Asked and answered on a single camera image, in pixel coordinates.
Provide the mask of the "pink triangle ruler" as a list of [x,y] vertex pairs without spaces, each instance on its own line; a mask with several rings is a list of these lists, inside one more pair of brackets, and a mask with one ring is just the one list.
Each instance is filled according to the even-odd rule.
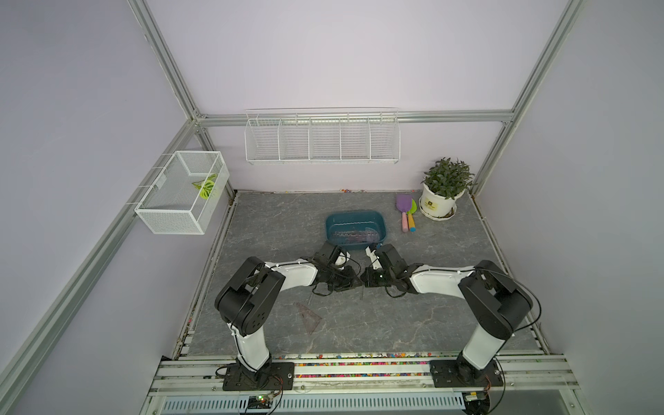
[[312,335],[323,321],[323,318],[304,304],[296,303],[296,306],[307,334]]

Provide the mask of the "teal plastic storage box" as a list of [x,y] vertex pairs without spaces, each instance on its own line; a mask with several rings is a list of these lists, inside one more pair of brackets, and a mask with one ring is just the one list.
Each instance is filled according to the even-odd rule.
[[387,238],[383,216],[374,210],[356,210],[331,214],[325,221],[326,238],[347,250],[364,250],[380,245]]

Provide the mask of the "purple triangle ruler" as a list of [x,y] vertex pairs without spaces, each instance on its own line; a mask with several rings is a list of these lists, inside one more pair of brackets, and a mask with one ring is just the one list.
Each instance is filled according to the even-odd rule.
[[337,245],[342,247],[367,247],[380,242],[380,237],[375,235],[349,235],[337,240]]

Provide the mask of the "long pink straight ruler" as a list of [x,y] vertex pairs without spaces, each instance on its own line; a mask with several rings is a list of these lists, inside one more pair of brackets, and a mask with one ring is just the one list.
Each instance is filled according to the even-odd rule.
[[352,229],[332,233],[335,238],[344,239],[375,239],[380,238],[380,233],[372,228],[365,228],[364,230]]

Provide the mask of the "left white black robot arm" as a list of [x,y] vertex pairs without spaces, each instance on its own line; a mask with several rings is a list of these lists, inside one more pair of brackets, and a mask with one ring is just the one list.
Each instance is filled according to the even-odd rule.
[[324,285],[322,295],[327,296],[357,288],[361,280],[353,264],[346,250],[328,242],[309,258],[281,263],[254,256],[246,259],[214,301],[231,330],[238,364],[252,375],[270,364],[263,325],[281,292]]

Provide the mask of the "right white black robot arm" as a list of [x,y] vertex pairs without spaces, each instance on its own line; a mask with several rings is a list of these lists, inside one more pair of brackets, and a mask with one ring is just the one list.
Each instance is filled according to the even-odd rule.
[[366,248],[370,265],[361,275],[366,287],[394,288],[406,294],[437,294],[463,299],[477,327],[456,359],[456,370],[477,376],[534,307],[534,298],[497,264],[482,260],[475,266],[443,268],[408,264],[390,244]]

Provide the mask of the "potted green plant white pot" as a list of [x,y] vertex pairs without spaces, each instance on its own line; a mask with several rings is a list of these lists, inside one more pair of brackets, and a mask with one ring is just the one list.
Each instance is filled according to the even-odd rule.
[[458,210],[457,200],[472,184],[470,166],[459,159],[444,157],[425,171],[423,193],[418,205],[422,214],[433,221],[448,221]]

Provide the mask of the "green leaf toy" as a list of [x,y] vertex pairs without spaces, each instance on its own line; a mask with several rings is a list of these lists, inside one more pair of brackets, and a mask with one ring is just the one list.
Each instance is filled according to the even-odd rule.
[[209,199],[211,196],[214,187],[215,187],[215,180],[217,178],[216,174],[212,174],[205,180],[202,180],[200,182],[192,183],[192,185],[199,191],[199,196],[203,200]]

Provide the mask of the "white mesh side basket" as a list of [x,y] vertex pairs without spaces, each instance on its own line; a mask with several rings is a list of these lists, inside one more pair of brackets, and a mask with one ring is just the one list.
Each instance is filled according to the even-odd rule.
[[[216,174],[207,200],[192,183]],[[228,167],[218,151],[178,150],[162,167],[134,212],[155,234],[203,235],[226,188]]]

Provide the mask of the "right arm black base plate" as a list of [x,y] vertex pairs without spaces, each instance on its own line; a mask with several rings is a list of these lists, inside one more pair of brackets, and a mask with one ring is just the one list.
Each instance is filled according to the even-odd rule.
[[433,385],[437,388],[470,387],[488,390],[504,386],[502,371],[496,360],[492,360],[484,369],[477,369],[462,361],[434,360],[430,361],[430,373]]

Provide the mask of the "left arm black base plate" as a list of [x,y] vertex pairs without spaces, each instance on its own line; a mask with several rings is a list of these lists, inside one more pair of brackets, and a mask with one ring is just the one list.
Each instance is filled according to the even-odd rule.
[[264,368],[253,372],[239,362],[227,367],[223,375],[222,390],[226,392],[252,392],[293,389],[295,364],[268,362]]

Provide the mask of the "aluminium rail frame front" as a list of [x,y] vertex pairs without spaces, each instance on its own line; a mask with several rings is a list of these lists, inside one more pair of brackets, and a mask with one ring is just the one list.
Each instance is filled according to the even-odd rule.
[[[222,390],[228,356],[159,364],[143,414],[590,414],[591,408],[564,356],[501,354],[503,387],[433,385],[430,361],[451,354],[290,354],[293,389]],[[273,398],[268,411],[246,411],[247,398]]]

